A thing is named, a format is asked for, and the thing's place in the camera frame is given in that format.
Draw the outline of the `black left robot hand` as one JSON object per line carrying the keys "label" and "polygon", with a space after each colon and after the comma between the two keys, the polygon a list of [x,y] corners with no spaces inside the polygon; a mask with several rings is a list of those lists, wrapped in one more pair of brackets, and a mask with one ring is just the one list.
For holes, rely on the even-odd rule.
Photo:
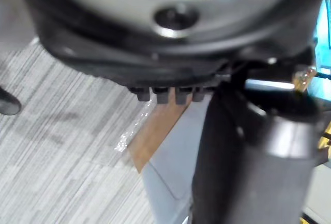
{"label": "black left robot hand", "polygon": [[293,77],[322,0],[24,0],[43,47],[141,101],[212,92],[192,223],[298,223],[323,130]]}

